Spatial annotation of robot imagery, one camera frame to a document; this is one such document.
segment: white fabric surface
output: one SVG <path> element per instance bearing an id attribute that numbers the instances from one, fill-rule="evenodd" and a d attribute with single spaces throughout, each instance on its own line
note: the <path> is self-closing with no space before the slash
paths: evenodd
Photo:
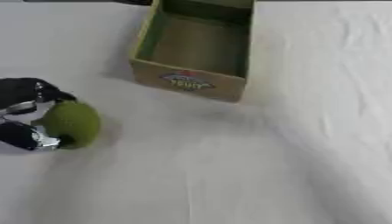
<path id="1" fill-rule="evenodd" d="M 391 8 L 259 3 L 250 83 L 243 104 L 230 105 L 130 81 L 127 49 L 148 8 L 2 3 L 0 77 L 44 78 L 75 93 L 100 111 L 104 130 L 78 151 L 0 144 L 0 223 L 391 222 L 389 161 L 375 146 L 387 139 L 388 115 L 372 120 L 368 100 L 364 117 L 353 115 L 362 86 L 334 70 L 339 37 L 330 32 L 362 33 L 361 19 L 380 12 L 387 23 Z M 330 19 L 348 12 L 357 20 Z M 377 69 L 375 82 L 388 81 L 387 62 L 376 58 L 388 48 L 358 35 L 347 40 L 353 54 Z M 371 79 L 356 59 L 347 64 L 353 77 Z M 346 88 L 353 93 L 339 94 Z"/>

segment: open box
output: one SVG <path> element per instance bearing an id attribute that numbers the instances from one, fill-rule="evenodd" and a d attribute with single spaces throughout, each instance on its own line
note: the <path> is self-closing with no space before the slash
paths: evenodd
<path id="1" fill-rule="evenodd" d="M 130 55 L 136 81 L 230 102 L 246 84 L 254 0 L 156 0 Z"/>

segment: table surface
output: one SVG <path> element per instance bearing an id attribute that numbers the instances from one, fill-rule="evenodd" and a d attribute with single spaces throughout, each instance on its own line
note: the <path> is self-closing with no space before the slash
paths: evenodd
<path id="1" fill-rule="evenodd" d="M 0 223 L 390 223 L 392 78 L 377 60 L 392 53 L 390 10 L 258 3 L 234 105 L 132 82 L 127 51 L 148 8 L 2 3 L 0 77 L 55 83 L 104 128 L 85 150 L 0 144 Z M 343 48 L 350 63 L 336 60 Z"/>

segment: tennis ball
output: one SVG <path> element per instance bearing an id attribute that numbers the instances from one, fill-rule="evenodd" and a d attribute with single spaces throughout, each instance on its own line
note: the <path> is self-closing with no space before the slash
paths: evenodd
<path id="1" fill-rule="evenodd" d="M 63 101 L 54 105 L 32 124 L 44 126 L 49 137 L 71 137 L 73 143 L 61 147 L 64 149 L 89 146 L 101 129 L 101 119 L 96 110 L 77 101 Z"/>

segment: printed logo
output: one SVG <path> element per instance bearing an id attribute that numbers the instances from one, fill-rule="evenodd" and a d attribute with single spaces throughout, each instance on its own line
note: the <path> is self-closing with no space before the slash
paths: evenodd
<path id="1" fill-rule="evenodd" d="M 199 78 L 193 77 L 193 75 L 187 71 L 164 74 L 161 75 L 161 78 L 169 81 L 174 87 L 189 92 L 201 90 L 205 88 L 215 88 L 213 84 L 210 84 Z"/>

